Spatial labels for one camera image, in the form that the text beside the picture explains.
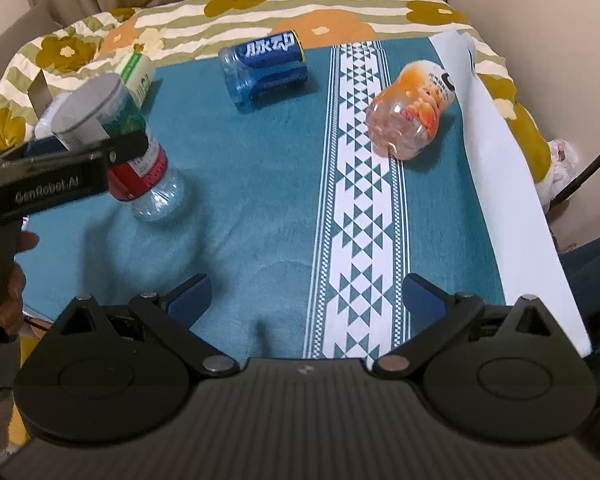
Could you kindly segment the person's left hand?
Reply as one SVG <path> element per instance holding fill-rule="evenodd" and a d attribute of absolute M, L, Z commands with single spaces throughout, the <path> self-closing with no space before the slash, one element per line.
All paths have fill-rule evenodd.
<path fill-rule="evenodd" d="M 35 248 L 40 238 L 29 231 L 22 231 L 18 238 L 18 252 Z M 27 279 L 18 263 L 12 266 L 7 285 L 7 296 L 0 305 L 0 326 L 8 336 L 15 336 L 23 326 L 22 292 Z"/>

